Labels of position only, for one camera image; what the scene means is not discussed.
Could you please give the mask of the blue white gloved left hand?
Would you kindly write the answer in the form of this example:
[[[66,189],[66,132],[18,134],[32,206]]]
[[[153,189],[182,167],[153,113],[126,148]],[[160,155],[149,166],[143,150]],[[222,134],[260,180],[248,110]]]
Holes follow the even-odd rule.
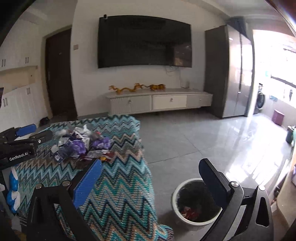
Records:
[[[14,167],[11,167],[9,175],[9,190],[6,196],[6,202],[10,208],[12,214],[16,214],[21,204],[21,196],[19,189],[19,179]]]

